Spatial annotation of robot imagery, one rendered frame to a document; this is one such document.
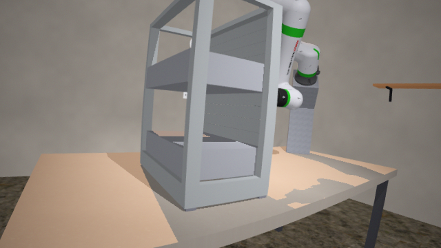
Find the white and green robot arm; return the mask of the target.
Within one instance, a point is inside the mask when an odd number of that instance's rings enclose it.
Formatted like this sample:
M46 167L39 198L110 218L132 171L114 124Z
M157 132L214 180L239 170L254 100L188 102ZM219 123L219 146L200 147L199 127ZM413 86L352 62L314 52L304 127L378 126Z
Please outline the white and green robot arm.
M311 8L307 0L270 1L283 6L277 107L296 110L302 105L303 97L289 84L294 61L298 63L298 72L295 74L297 83L305 86L313 85L317 81L316 75L320 74L319 47L301 41Z

